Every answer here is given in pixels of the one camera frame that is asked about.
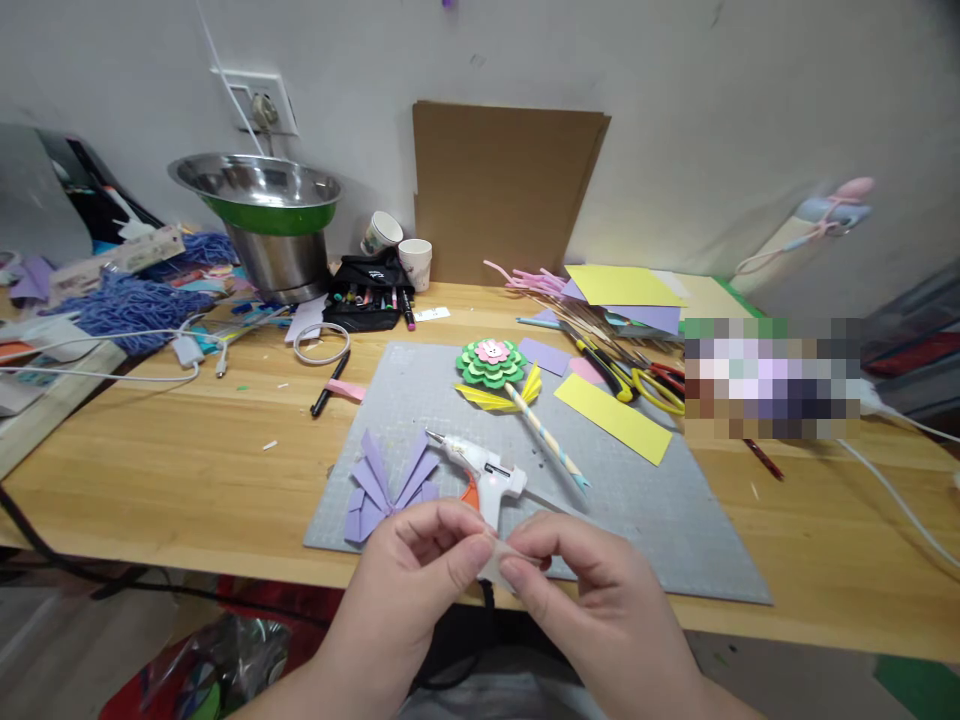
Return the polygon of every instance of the black pen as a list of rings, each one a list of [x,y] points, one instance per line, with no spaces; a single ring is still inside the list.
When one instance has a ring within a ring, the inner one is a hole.
[[[350,351],[347,350],[343,357],[340,358],[340,362],[337,363],[336,369],[333,371],[331,380],[339,380],[340,374],[343,372],[343,369],[347,366],[347,360],[350,359]],[[330,397],[330,391],[326,387],[323,388],[323,392],[320,393],[320,397],[317,398],[317,401],[313,404],[313,407],[310,408],[310,414],[313,417],[319,417],[320,413],[323,412],[323,406],[327,404],[327,399]]]
[[[407,319],[407,330],[416,330],[417,321],[413,318],[413,310],[410,309],[410,298],[407,297],[405,288],[400,288],[400,307],[403,308],[403,316]]]

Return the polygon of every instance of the green paper flower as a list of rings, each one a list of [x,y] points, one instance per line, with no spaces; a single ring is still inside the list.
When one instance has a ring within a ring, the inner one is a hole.
[[[499,390],[508,382],[523,379],[523,366],[527,359],[509,340],[485,338],[463,348],[457,358],[457,369],[469,385],[483,383],[492,390]]]

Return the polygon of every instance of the red pencil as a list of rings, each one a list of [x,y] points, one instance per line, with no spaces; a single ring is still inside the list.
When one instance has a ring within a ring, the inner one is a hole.
[[[780,482],[783,482],[783,473],[780,471],[780,468],[773,464],[773,460],[767,457],[767,454],[760,449],[760,446],[753,440],[744,440],[744,442],[747,444],[747,447],[753,451],[753,454],[757,456],[757,459],[763,463],[763,466],[770,471],[770,474]]]

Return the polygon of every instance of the yellow foam sheet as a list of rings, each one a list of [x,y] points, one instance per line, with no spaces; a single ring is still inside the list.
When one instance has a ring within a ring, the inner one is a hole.
[[[674,273],[674,275],[689,293],[689,297],[686,298],[687,307],[680,311],[681,320],[686,320],[688,317],[753,317],[749,310],[738,303],[736,298],[712,277],[681,273]]]
[[[663,460],[670,431],[579,375],[567,377],[554,395],[654,465]]]
[[[566,268],[591,305],[687,306],[685,300],[647,268],[614,265],[567,265]]]

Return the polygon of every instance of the wooden table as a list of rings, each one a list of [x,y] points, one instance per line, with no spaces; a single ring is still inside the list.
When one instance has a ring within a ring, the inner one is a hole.
[[[418,301],[420,309],[439,305],[452,316],[414,333],[399,323],[391,332],[354,335],[343,379],[368,385],[394,340],[462,345],[529,336],[576,352],[560,333],[518,325],[518,315],[540,308],[505,291],[435,284]],[[357,411],[333,398],[320,420],[310,418],[331,371],[298,363],[275,328],[257,330],[231,347],[222,380],[207,361],[186,385],[117,384],[67,420],[5,487],[64,553],[345,587],[358,556],[302,544]],[[165,350],[136,372],[181,371]],[[273,440],[279,444],[264,452]],[[958,463],[885,420],[864,421],[852,444],[960,555],[952,489]],[[927,547],[877,480],[834,442],[763,447],[786,482],[775,481],[742,442],[692,443],[776,605],[672,596],[681,624],[960,661],[960,573]],[[0,544],[24,546],[5,516]],[[497,605],[518,607],[499,590]]]

